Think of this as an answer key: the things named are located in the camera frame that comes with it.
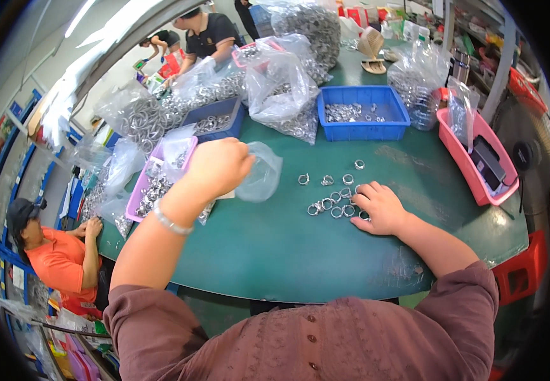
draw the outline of hand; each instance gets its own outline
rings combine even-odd
[[[207,141],[197,146],[183,180],[210,202],[241,184],[253,163],[247,144],[236,138]]]
[[[351,223],[370,234],[398,236],[404,228],[409,212],[404,209],[393,191],[376,181],[360,185],[357,191],[358,194],[353,195],[351,199],[368,212],[370,221],[353,217]]]
[[[97,238],[103,226],[104,225],[101,223],[101,220],[99,219],[99,217],[93,217],[90,220],[88,220],[87,228],[85,230],[85,234],[87,235],[87,238]]]

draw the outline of bracelet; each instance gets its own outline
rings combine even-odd
[[[165,226],[170,231],[181,235],[188,235],[195,230],[194,226],[179,227],[178,225],[172,223],[167,217],[164,216],[163,212],[161,211],[160,201],[161,199],[158,199],[154,202],[154,208],[152,211],[154,212],[154,215],[157,217],[158,221],[163,224],[163,226]]]

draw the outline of blue plastic tray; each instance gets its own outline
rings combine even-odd
[[[325,105],[334,103],[359,103],[362,111],[370,110],[376,103],[376,113],[386,121],[328,123],[325,121]],[[406,127],[410,126],[400,95],[391,86],[325,86],[317,99],[317,110],[328,141],[400,140]]]
[[[198,109],[189,111],[182,121],[181,126],[186,126],[187,124],[191,123],[197,123],[198,121],[205,119],[211,115],[213,115],[214,117],[223,117],[226,115],[230,115],[231,123],[228,128],[218,131],[197,133],[195,136],[197,137],[197,139],[199,139],[199,143],[216,139],[224,139],[227,137],[238,138],[239,132],[241,131],[241,122],[243,122],[245,113],[246,110],[241,105],[241,97],[236,96],[234,98],[214,102]]]

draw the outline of person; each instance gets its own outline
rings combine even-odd
[[[237,14],[239,14],[243,27],[248,32],[252,40],[256,41],[260,38],[260,35],[256,30],[254,19],[252,18],[251,13],[249,13],[249,7],[251,6],[252,3],[248,0],[235,0],[235,9],[237,10]]]
[[[62,232],[42,226],[39,213],[40,206],[24,198],[16,198],[9,205],[7,226],[19,257],[32,266],[46,286],[93,303],[103,311],[108,305],[114,263],[97,254],[101,221],[94,217],[72,231]]]
[[[233,45],[241,47],[235,26],[222,13],[206,13],[195,8],[176,19],[173,26],[186,30],[186,52],[180,72],[169,80],[175,80],[186,72],[197,57],[210,56],[220,62],[231,55]]]
[[[173,30],[160,30],[151,37],[146,37],[140,42],[141,48],[148,48],[152,46],[154,53],[144,60],[148,62],[158,54],[158,47],[161,47],[161,64],[164,63],[164,57],[167,52],[170,54],[180,50],[180,36]]]
[[[345,297],[261,313],[208,339],[188,306],[164,288],[194,220],[236,188],[253,161],[235,138],[200,144],[187,174],[122,248],[104,324],[123,380],[487,379],[498,309],[492,272],[465,243],[406,211],[376,181],[352,197],[371,219],[351,223],[396,236],[438,278],[414,310]]]

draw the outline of black device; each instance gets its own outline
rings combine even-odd
[[[500,165],[500,156],[482,135],[474,139],[470,157],[491,190],[496,190],[506,178],[506,171]]]

